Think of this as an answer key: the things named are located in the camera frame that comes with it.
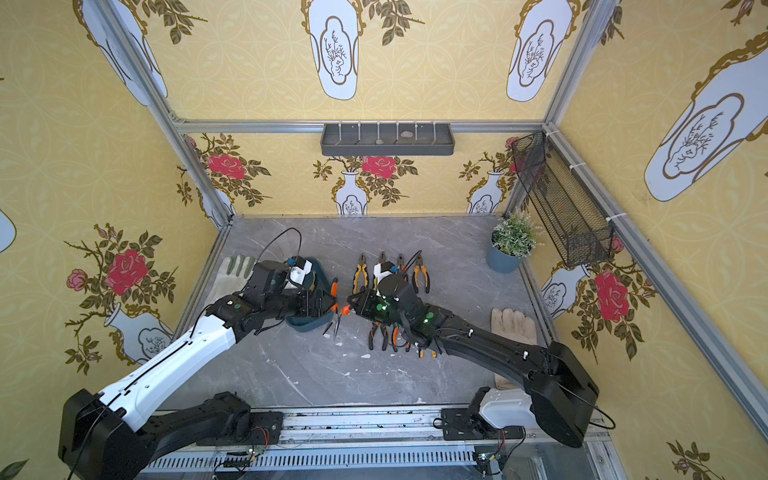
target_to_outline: marble surface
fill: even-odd
[[[317,258],[329,279],[339,277],[339,297],[346,298],[361,253],[366,254],[372,275],[382,250],[388,260],[396,260],[399,253],[408,259],[422,249],[432,282],[429,294],[420,292],[422,300],[489,329],[493,307],[533,313],[520,274],[496,273],[485,263],[488,238],[497,221],[497,217],[240,219],[219,262],[237,254],[256,256],[279,232],[296,227],[303,235],[301,255]],[[294,255],[297,237],[287,233],[263,259],[282,261]],[[491,372],[464,359],[447,355],[433,359],[429,351],[420,359],[415,349],[394,353],[392,347],[383,352],[381,333],[369,351],[370,327],[370,322],[350,315],[343,317],[336,340],[324,338],[322,327],[298,333],[285,323],[259,337],[248,336],[205,365],[161,408],[187,408],[227,390],[254,407],[466,403],[477,388],[493,386]]]

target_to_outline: yellow-handled pliers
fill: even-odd
[[[368,265],[366,263],[366,255],[363,253],[360,255],[360,260],[357,262],[357,271],[355,272],[355,280],[352,284],[352,293],[360,293],[368,288]]]
[[[419,271],[424,273],[424,293],[429,293],[429,274],[427,273],[427,267],[424,266],[424,259],[422,254],[416,255],[416,264],[413,267],[413,291],[419,292]]]

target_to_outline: blue flower pot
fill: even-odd
[[[499,273],[510,273],[517,270],[520,266],[522,258],[507,255],[493,245],[492,241],[488,242],[488,256],[486,258],[488,266],[491,270]]]

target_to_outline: potted plant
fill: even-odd
[[[488,266],[500,273],[517,269],[524,258],[541,243],[536,242],[540,230],[531,222],[531,216],[517,212],[494,227],[488,245]]]

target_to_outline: yellow wallpaper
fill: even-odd
[[[64,401],[136,368],[118,354],[135,356],[137,342],[118,353],[116,333],[176,326],[216,235],[179,201],[174,152],[86,34],[70,3],[0,4],[0,469],[29,458],[20,479],[66,476],[56,456]],[[119,268],[100,273],[105,257]],[[139,308],[143,278],[157,303]],[[105,299],[135,282],[125,301],[113,297],[115,312]],[[159,337],[139,341],[151,353]]]
[[[368,214],[435,214],[466,213],[468,198],[474,198],[474,211],[491,211],[499,204],[503,209],[515,179],[506,141],[522,136],[456,134],[451,157],[357,160],[324,157],[318,135],[312,134],[195,134],[190,141],[238,214],[337,214],[342,171],[349,169],[358,172],[354,181],[362,188],[356,195],[361,204],[367,201]],[[188,174],[182,178],[189,180]]]
[[[148,23],[147,40],[177,115],[190,119],[543,118],[583,21],[583,15],[571,20],[573,12],[581,11],[579,0],[359,0],[359,6],[365,6],[360,18],[366,27],[357,55],[352,52],[350,58],[339,60],[356,60],[356,66],[351,71],[350,62],[340,65],[346,74],[326,79],[326,94],[321,85],[325,69],[316,65],[313,40],[307,33],[322,41],[324,26],[322,22],[315,25],[311,9],[317,8],[317,15],[325,15],[321,10],[327,8],[342,20],[345,15],[351,18],[340,34],[349,38],[349,44],[341,42],[343,51],[354,45],[360,25],[346,0],[315,0],[307,10],[312,26],[305,28],[305,1],[184,0],[188,12],[166,8],[166,22],[149,7],[149,18],[142,12],[146,0],[137,6],[138,15]],[[508,97],[508,75],[518,41],[515,27],[524,5],[531,20],[520,29],[521,45],[542,32],[554,43],[531,50],[523,65],[531,68],[521,85],[535,89],[546,75],[541,90],[531,100],[513,101]],[[391,13],[376,14],[382,10]],[[547,15],[554,18],[554,32],[537,31],[535,24]],[[403,20],[408,28],[401,27]],[[577,30],[565,38],[572,24]],[[181,30],[174,37],[176,25]],[[390,43],[383,45],[390,30],[394,31]],[[561,38],[563,44],[550,65],[547,54],[556,50]],[[337,99],[351,94],[349,100]]]
[[[621,241],[609,261],[572,271],[560,270],[546,233],[540,241],[531,265],[542,296],[570,310],[555,318],[555,329],[597,383],[598,406],[617,423],[611,438],[628,478],[664,480],[683,470],[688,478],[764,478],[768,445]],[[684,451],[674,453],[667,442]],[[692,477],[697,469],[707,477]]]
[[[768,7],[744,0],[728,2],[730,8],[721,9],[725,4],[724,0],[624,0],[625,39],[614,38],[598,47],[561,129],[728,341],[768,384],[768,138],[757,134],[768,117],[768,53],[764,53]],[[723,70],[721,58],[733,66]],[[716,75],[707,81],[710,68]],[[727,154],[729,147],[725,154],[712,154],[709,163],[694,170],[695,176],[688,175],[692,180],[667,170],[664,174],[672,178],[662,177],[651,158],[657,149],[666,148],[659,145],[691,99],[699,109],[732,91],[744,99],[742,114],[733,123],[707,123],[713,127],[710,143],[687,134],[691,150],[686,151],[684,144],[677,152],[697,161],[710,145],[721,141],[725,145],[722,139],[731,131],[728,141],[736,140],[735,150]],[[712,111],[727,114],[728,108]],[[706,112],[700,118],[711,120]],[[739,140],[751,131],[752,137]],[[671,153],[677,154],[676,148],[673,145]]]

